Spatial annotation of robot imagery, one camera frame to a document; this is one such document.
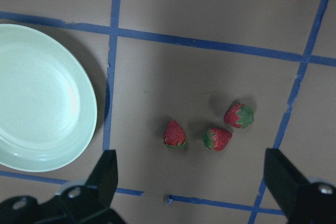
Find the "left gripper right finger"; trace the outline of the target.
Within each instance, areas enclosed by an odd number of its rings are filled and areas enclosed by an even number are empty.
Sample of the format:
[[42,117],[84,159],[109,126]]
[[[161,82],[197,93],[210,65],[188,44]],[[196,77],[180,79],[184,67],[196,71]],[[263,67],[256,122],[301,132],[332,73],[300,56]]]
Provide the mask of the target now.
[[335,186],[308,180],[276,148],[267,148],[265,184],[287,223],[335,223]]

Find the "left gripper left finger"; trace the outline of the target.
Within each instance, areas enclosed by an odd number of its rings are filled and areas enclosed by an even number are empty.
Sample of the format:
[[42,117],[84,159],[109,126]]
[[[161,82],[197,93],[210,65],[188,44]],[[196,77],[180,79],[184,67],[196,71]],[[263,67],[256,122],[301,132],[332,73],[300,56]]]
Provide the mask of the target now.
[[124,223],[110,205],[118,185],[117,155],[106,150],[84,184],[70,184],[39,204],[32,196],[1,202],[1,223]]

